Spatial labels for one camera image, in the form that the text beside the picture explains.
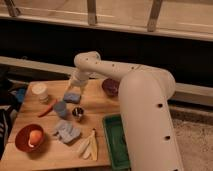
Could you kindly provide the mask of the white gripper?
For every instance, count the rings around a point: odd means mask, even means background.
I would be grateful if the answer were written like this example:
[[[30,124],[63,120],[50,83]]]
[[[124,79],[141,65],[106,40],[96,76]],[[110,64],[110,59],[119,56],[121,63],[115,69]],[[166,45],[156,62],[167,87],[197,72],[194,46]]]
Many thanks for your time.
[[[66,88],[66,93],[72,89],[72,86],[80,87],[80,95],[84,97],[86,84],[89,80],[89,74],[87,72],[81,71],[80,69],[75,69],[69,79],[69,83]]]

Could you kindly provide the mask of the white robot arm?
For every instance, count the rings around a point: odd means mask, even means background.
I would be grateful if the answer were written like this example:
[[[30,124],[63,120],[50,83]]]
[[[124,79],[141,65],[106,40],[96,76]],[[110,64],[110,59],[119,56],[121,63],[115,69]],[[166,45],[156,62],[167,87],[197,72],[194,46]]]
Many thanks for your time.
[[[142,64],[104,61],[79,53],[69,87],[87,84],[93,73],[120,82],[119,105],[131,171],[184,171],[168,100],[176,88],[172,74]]]

